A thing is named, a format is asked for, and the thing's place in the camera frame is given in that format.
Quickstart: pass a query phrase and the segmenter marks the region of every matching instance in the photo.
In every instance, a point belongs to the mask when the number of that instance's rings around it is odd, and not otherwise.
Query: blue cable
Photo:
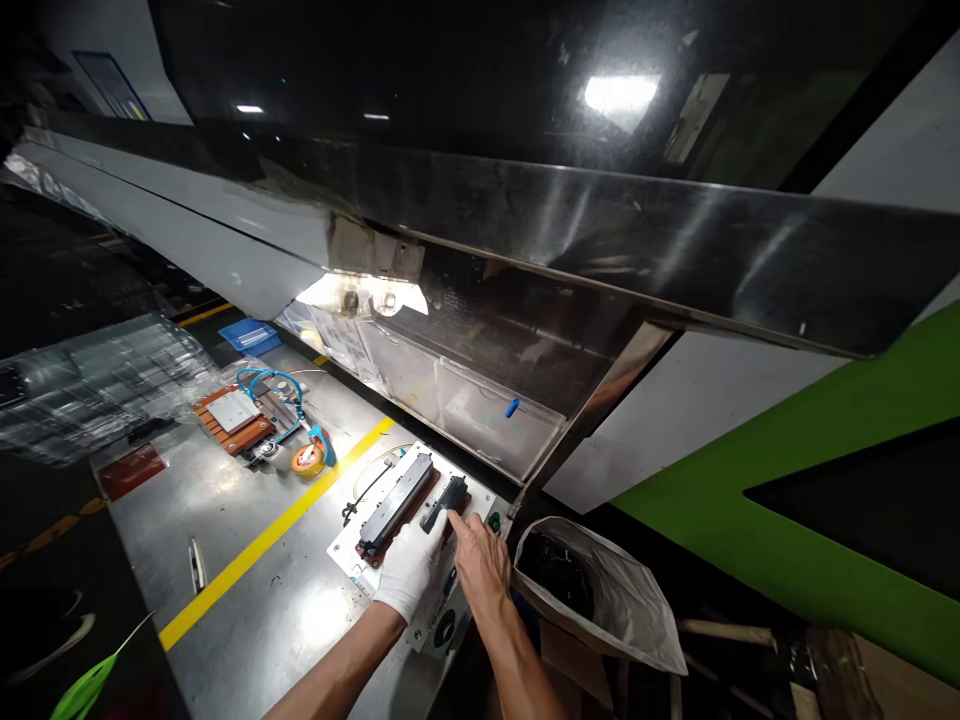
[[[259,373],[256,377],[253,378],[253,381],[250,383],[249,386],[244,386],[244,384],[240,381],[240,376],[241,376],[243,373],[245,373],[245,372],[256,372],[256,373]],[[294,387],[294,388],[296,389],[296,391],[297,391],[297,402],[296,402],[296,403],[291,403],[291,402],[289,402],[288,400],[284,400],[284,402],[287,403],[288,405],[294,405],[294,406],[297,408],[297,419],[294,421],[294,423],[293,423],[290,427],[287,428],[286,432],[284,432],[279,438],[277,438],[276,443],[279,445],[281,442],[283,442],[283,441],[287,438],[287,436],[288,436],[290,433],[292,433],[294,430],[296,430],[297,425],[300,424],[300,420],[303,419],[303,409],[302,409],[302,405],[303,405],[303,391],[300,389],[300,383],[298,383],[296,380],[294,380],[292,377],[290,377],[290,375],[288,375],[287,373],[281,372],[281,371],[279,371],[279,370],[267,370],[267,369],[265,369],[265,368],[242,368],[242,369],[238,370],[238,371],[237,371],[237,385],[240,387],[240,389],[241,389],[244,393],[246,393],[247,397],[249,397],[251,400],[253,400],[254,402],[256,402],[257,399],[256,399],[256,398],[254,397],[254,395],[253,395],[253,386],[256,385],[256,384],[257,384],[257,380],[259,380],[260,378],[262,378],[264,375],[267,375],[267,376],[270,376],[270,375],[279,375],[280,377],[285,377],[287,380],[289,380],[290,382],[293,383],[293,387]],[[279,392],[278,390],[275,390],[274,388],[270,387],[269,385],[267,386],[267,389],[268,389],[268,390],[273,390],[273,392],[277,393],[277,395],[280,395],[280,392]]]

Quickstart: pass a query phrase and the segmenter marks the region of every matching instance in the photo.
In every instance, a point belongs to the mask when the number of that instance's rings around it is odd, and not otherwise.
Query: forearm
[[[404,627],[403,618],[393,608],[371,603],[330,652],[266,714],[265,720],[346,718]]]
[[[502,597],[474,617],[493,665],[504,720],[565,718],[510,598]]]

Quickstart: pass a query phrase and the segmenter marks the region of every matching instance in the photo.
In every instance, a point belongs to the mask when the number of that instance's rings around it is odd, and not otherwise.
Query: white glove
[[[387,549],[388,557],[380,570],[380,587],[373,599],[400,613],[407,625],[430,584],[446,526],[445,511],[437,516],[429,535],[420,529],[419,523],[407,523]]]

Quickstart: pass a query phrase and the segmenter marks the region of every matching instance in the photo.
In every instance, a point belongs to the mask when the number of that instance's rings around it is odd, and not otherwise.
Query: blue container
[[[253,318],[244,318],[238,323],[228,325],[218,333],[244,355],[263,355],[268,350],[280,347],[280,336],[266,323]]]

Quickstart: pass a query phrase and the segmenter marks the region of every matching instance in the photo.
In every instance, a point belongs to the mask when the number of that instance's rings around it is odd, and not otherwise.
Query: green stripe
[[[960,685],[960,603],[742,494],[958,415],[954,303],[880,360],[848,363],[613,503],[798,615],[858,632]]]

